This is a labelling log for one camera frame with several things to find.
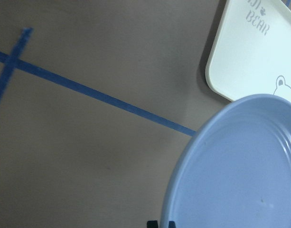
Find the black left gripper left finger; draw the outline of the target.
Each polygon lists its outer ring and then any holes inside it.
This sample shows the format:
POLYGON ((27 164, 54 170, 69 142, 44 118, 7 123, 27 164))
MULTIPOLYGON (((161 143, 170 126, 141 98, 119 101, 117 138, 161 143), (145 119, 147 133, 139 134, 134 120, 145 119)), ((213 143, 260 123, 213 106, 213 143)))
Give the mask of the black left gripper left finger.
POLYGON ((147 221, 147 228, 159 228, 158 221, 157 220, 147 221))

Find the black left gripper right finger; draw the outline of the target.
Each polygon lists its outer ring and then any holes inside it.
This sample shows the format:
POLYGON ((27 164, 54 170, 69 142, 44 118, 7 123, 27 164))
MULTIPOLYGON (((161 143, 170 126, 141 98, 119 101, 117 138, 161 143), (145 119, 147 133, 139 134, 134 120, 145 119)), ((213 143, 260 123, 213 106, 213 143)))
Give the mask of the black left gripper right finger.
POLYGON ((168 228, 176 228, 175 221, 169 221, 168 228))

